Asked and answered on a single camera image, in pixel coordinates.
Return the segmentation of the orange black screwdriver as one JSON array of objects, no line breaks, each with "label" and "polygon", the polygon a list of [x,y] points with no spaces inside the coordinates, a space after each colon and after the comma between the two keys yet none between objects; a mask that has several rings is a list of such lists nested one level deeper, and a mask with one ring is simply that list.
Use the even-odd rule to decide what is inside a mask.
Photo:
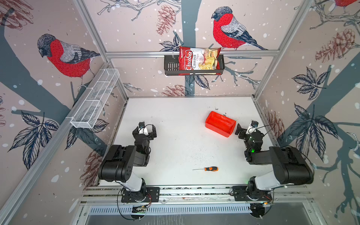
[{"label": "orange black screwdriver", "polygon": [[216,171],[218,171],[218,167],[211,166],[211,167],[198,168],[198,169],[194,169],[194,170],[204,170],[207,172],[216,172]]}]

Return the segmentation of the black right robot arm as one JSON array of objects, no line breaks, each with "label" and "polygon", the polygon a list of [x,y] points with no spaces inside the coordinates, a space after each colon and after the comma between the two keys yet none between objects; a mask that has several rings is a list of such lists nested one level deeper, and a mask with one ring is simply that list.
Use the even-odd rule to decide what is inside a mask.
[{"label": "black right robot arm", "polygon": [[235,134],[245,144],[245,159],[250,165],[272,165],[272,171],[253,176],[247,186],[233,187],[233,196],[236,201],[247,197],[251,201],[272,201],[271,191],[286,185],[311,184],[314,172],[305,161],[301,152],[296,148],[271,146],[263,151],[263,138],[265,134],[258,129],[258,122],[252,121],[247,128],[237,125]]}]

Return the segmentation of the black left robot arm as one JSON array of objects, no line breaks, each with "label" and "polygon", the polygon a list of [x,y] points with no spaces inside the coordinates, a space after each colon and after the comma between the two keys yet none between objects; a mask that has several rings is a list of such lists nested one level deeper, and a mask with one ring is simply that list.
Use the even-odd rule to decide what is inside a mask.
[{"label": "black left robot arm", "polygon": [[147,187],[145,179],[133,172],[134,167],[146,167],[150,160],[150,141],[157,137],[156,127],[140,122],[132,132],[133,145],[112,145],[103,159],[98,178],[114,182],[123,187],[120,191],[122,203],[157,203],[158,187]]}]

